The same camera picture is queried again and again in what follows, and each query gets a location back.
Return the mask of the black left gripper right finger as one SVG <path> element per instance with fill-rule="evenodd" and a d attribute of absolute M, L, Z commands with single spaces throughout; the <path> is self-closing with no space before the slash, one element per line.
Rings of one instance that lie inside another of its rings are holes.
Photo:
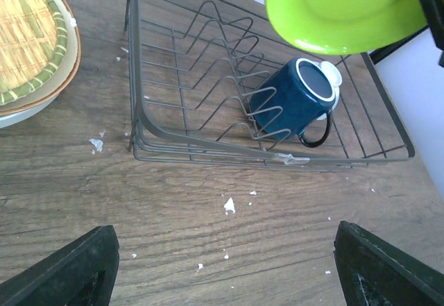
<path fill-rule="evenodd" d="M 347 305 L 442 305 L 443 274 L 358 226 L 341 221 L 334 259 Z"/>

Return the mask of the woven bamboo tray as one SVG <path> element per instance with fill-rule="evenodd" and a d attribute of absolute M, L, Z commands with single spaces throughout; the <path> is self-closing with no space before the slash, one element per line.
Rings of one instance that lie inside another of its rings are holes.
<path fill-rule="evenodd" d="M 66 22 L 55 0 L 1 0 L 1 105 L 43 86 L 66 52 Z"/>

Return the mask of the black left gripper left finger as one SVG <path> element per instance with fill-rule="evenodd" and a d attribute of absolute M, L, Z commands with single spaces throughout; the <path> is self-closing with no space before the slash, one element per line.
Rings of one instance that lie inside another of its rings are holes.
<path fill-rule="evenodd" d="M 1 283 L 2 305 L 109 305 L 119 268 L 114 227 L 97 226 Z"/>

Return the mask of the dark blue ceramic mug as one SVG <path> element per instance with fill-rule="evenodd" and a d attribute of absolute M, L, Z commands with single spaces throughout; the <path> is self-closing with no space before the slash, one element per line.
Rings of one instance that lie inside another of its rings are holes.
<path fill-rule="evenodd" d="M 278 140 L 296 136 L 304 146 L 316 148 L 330 134 L 341 84 L 341 74 L 331 62 L 294 58 L 252 94 L 250 110 L 261 131 Z M 325 132 L 309 140 L 305 131 L 316 120 L 326 120 Z"/>

